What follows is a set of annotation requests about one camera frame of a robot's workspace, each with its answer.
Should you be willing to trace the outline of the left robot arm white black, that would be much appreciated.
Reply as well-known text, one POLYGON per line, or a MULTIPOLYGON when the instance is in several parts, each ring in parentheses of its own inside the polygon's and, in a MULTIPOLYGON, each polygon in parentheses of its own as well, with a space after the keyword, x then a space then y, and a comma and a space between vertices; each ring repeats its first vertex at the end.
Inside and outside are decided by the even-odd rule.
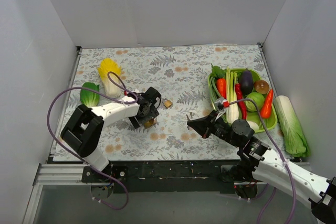
POLYGON ((145 126, 159 115, 157 107, 161 100, 158 90, 150 87, 145 93, 129 93, 119 102, 91 108, 82 104, 75 109, 60 137, 79 157, 94 167, 93 175, 98 181, 106 182, 111 178, 112 170, 98 147, 102 130, 126 118, 135 129, 145 126))

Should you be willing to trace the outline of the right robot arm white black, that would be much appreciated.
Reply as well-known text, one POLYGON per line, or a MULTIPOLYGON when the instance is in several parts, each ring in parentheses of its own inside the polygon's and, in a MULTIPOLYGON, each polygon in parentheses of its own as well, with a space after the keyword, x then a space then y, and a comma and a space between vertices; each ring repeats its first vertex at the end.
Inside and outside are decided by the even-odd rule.
POLYGON ((238 156, 245 161, 237 168, 242 180, 253 178, 268 183, 310 208, 323 223, 335 223, 335 178, 327 179, 281 159, 278 152, 254 137, 254 130, 245 120, 228 124, 214 110, 206 117, 188 119, 187 126, 203 138, 214 135, 238 148, 238 156))

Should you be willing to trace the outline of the large brass long-shackle padlock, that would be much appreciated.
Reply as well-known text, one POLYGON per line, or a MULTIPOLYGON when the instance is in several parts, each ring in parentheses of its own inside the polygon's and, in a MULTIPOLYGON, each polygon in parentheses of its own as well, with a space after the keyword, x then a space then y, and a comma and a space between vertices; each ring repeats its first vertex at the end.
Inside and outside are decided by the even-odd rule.
POLYGON ((156 119, 151 119, 143 124, 145 129, 148 129, 154 125, 156 125, 156 119))

